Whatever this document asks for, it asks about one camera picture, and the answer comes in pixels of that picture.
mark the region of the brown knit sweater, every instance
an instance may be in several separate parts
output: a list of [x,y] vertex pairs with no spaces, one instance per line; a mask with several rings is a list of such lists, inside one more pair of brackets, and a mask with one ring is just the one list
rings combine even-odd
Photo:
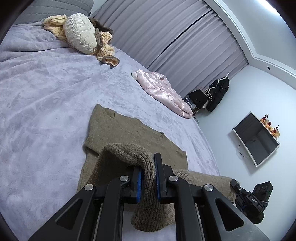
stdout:
[[[130,165],[140,166],[144,171],[143,190],[131,220],[132,225],[138,230],[153,232],[174,223],[174,205],[160,204],[157,201],[154,160],[152,154],[142,146],[132,143],[107,144],[100,152],[90,178],[81,185],[91,183],[99,186],[106,180],[110,181],[108,173],[118,165],[122,168]],[[230,201],[235,200],[229,177],[211,176],[188,170],[177,170],[174,174],[194,185],[203,186],[211,183]]]
[[[153,130],[136,118],[118,114],[97,104],[89,122],[89,134],[84,143],[86,160],[83,165],[77,191],[89,179],[103,147],[109,143],[134,143],[150,153],[160,152],[164,164],[173,169],[188,169],[186,152],[171,142],[162,132]],[[102,167],[104,173],[98,180],[99,185],[109,183],[121,176],[127,163],[116,161],[112,167]]]

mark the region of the flower arrangement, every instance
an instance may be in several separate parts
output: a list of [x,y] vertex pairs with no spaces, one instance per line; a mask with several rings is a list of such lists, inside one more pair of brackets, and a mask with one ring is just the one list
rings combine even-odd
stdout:
[[263,118],[261,118],[260,121],[264,124],[266,129],[268,129],[270,131],[270,133],[275,138],[278,138],[279,137],[279,126],[277,126],[276,128],[272,127],[271,126],[271,121],[269,121],[267,118],[268,118],[268,114],[265,115]]

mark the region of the monitor screen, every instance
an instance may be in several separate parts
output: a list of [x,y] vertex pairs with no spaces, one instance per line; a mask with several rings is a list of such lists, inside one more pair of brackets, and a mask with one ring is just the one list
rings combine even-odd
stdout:
[[234,131],[259,165],[279,145],[270,131],[252,113],[248,114]]

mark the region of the white hanger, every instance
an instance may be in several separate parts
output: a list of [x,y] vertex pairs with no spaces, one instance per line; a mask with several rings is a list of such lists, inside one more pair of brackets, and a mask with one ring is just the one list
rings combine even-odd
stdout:
[[228,77],[228,75],[229,75],[229,72],[227,73],[227,75],[226,75],[226,77],[225,77],[225,78],[218,79],[218,83],[217,83],[217,85],[216,85],[216,86],[218,86],[218,84],[219,84],[220,80],[225,80],[225,79]]
[[224,78],[222,78],[222,79],[218,79],[218,83],[217,83],[216,86],[214,86],[214,87],[209,87],[209,88],[207,88],[207,89],[205,90],[205,94],[206,94],[206,96],[207,96],[209,99],[212,99],[212,98],[213,98],[213,97],[211,96],[211,94],[210,94],[210,90],[213,89],[213,88],[216,88],[216,87],[219,85],[220,80],[225,80],[225,79],[228,77],[228,75],[229,75],[229,72],[227,73],[226,77],[224,77]]

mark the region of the wall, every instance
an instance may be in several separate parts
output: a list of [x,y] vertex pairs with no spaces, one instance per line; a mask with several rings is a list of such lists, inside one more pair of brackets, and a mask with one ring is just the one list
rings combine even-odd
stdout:
[[94,13],[95,11],[97,11],[98,9],[100,9],[101,6],[103,6],[103,4],[104,4],[106,1],[107,1],[107,0],[93,0],[94,5],[93,5],[93,7],[92,7],[92,9],[91,9],[91,16],[93,15],[93,13]]
[[[238,152],[239,139],[232,131],[250,111],[261,118],[269,114],[273,125],[280,125],[281,146],[260,167]],[[270,181],[273,191],[265,218],[258,227],[271,241],[279,241],[296,218],[296,90],[276,77],[246,66],[230,81],[229,90],[212,113],[197,114],[199,126],[216,157],[221,175],[230,176],[248,191]],[[240,151],[248,156],[241,145]]]

